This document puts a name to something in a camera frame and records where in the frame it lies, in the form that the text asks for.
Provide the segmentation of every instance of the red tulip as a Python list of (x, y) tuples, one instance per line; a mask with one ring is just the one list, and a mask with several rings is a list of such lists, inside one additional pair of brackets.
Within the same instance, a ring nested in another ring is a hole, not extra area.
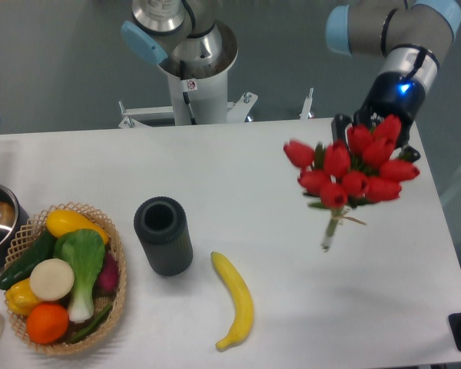
[(347, 130), (348, 146), (355, 155), (362, 155), (367, 146), (374, 141), (365, 125), (356, 125)]
[(284, 145), (284, 151), (293, 165), (298, 168), (305, 168), (314, 161), (314, 149), (297, 140), (290, 140)]
[(303, 171), (297, 179), (299, 185), (306, 188), (310, 194), (319, 194), (325, 183), (331, 182), (330, 176), (319, 169)]
[(384, 121), (374, 129), (374, 140), (385, 137), (389, 140), (395, 141), (401, 132), (401, 120), (395, 115), (388, 115)]
[(369, 178), (361, 171), (351, 171), (343, 176), (341, 185), (349, 196), (359, 198), (366, 193)]
[(350, 154), (343, 141), (328, 146), (324, 153), (323, 169), (327, 175), (342, 178), (350, 168)]
[(375, 169), (388, 161), (395, 148), (395, 143), (386, 137), (373, 142), (363, 151), (362, 159), (367, 164)]
[(321, 202), (327, 208), (342, 208), (348, 200), (347, 193), (340, 184), (328, 182), (320, 189)]
[(371, 202), (396, 200), (400, 196), (401, 185), (398, 182), (379, 177), (369, 177), (367, 200)]
[(400, 159), (386, 161), (379, 169), (381, 178), (396, 182), (409, 181), (419, 174), (420, 170), (415, 165)]

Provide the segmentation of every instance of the orange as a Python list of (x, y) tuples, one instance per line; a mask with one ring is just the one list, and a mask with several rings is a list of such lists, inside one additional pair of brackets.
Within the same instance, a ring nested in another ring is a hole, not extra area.
[(25, 322), (25, 330), (32, 342), (50, 344), (68, 329), (68, 312), (60, 304), (45, 302), (36, 306)]

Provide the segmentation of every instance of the tulip bouquet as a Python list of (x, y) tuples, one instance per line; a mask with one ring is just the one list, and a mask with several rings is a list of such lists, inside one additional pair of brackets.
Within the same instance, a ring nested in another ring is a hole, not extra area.
[(348, 128), (347, 140), (315, 148), (290, 140), (284, 151), (291, 163), (300, 169), (297, 179), (306, 190), (303, 194), (319, 198), (311, 208), (331, 212), (321, 246), (330, 249), (337, 225), (343, 219), (365, 224), (346, 213), (358, 206), (392, 201), (400, 196), (401, 181), (414, 179), (420, 171), (402, 154), (393, 156), (401, 122), (389, 115), (373, 129), (364, 125)]

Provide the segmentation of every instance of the black cylinder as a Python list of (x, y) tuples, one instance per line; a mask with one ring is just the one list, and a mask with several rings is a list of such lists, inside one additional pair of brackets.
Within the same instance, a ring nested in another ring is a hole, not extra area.
[(151, 198), (136, 211), (134, 228), (152, 269), (171, 276), (185, 271), (193, 247), (183, 207), (174, 199)]
[(393, 71), (379, 75), (361, 108), (384, 118), (389, 114), (400, 118), (402, 127), (397, 147), (408, 143), (413, 120), (426, 97), (425, 90), (418, 81), (403, 82), (403, 79), (404, 76)]

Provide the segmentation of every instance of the wicker basket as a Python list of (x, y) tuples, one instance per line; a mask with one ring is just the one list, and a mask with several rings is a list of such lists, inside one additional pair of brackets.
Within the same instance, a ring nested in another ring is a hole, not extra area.
[[(106, 294), (101, 291), (94, 291), (93, 296), (95, 313), (98, 313), (100, 310), (102, 310), (106, 304), (112, 303), (113, 307), (108, 315), (108, 318), (98, 327), (95, 332), (89, 334), (83, 341), (80, 341), (76, 344), (66, 344), (61, 342), (50, 345), (35, 344), (30, 341), (29, 336), (25, 330), (25, 322), (27, 317), (8, 311), (9, 320), (12, 324), (12, 329), (14, 330), (15, 335), (20, 337), (22, 341), (30, 348), (47, 355), (66, 355), (83, 351), (96, 344), (104, 337), (106, 337), (110, 330), (116, 325), (119, 317), (121, 316), (121, 312), (123, 311), (124, 297), (126, 293), (126, 266), (120, 237), (111, 219), (90, 205), (75, 204), (70, 202), (66, 205), (60, 204), (58, 206), (51, 206), (48, 210), (42, 211), (41, 214), (30, 218), (28, 223), (21, 227), (21, 229), (15, 235), (14, 240), (12, 240), (10, 248), (8, 249), (8, 256), (5, 259), (5, 268), (8, 268), (8, 266), (10, 266), (14, 260), (19, 258), (22, 255), (22, 252), (24, 252), (24, 250), (26, 250), (39, 236), (39, 234), (45, 229), (45, 222), (48, 214), (56, 209), (69, 209), (76, 211), (80, 214), (83, 214), (94, 223), (100, 225), (111, 238), (107, 251), (111, 253), (111, 255), (118, 263), (120, 272), (118, 288), (115, 292)], [(71, 324), (67, 333), (63, 337), (63, 340), (67, 340), (76, 331), (82, 329), (83, 327), (84, 325), (82, 324)]]

